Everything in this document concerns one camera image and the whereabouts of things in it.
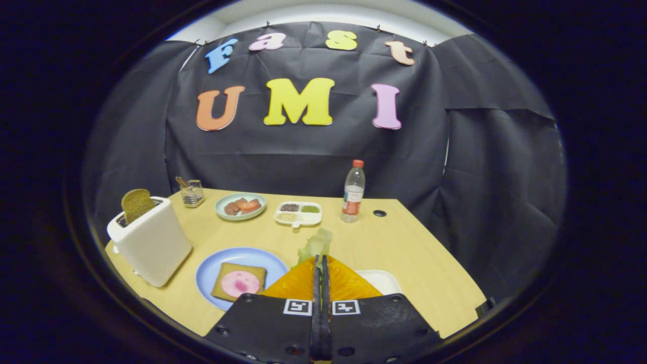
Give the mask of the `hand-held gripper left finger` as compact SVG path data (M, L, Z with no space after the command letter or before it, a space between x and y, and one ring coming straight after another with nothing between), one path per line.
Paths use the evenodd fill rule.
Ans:
M299 263L263 293L244 293L206 339L248 361L312 363L322 358L323 256Z

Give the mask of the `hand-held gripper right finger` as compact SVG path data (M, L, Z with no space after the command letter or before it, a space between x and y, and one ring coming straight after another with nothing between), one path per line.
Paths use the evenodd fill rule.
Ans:
M322 260L323 359L405 363L441 342L405 295L382 295L339 260Z

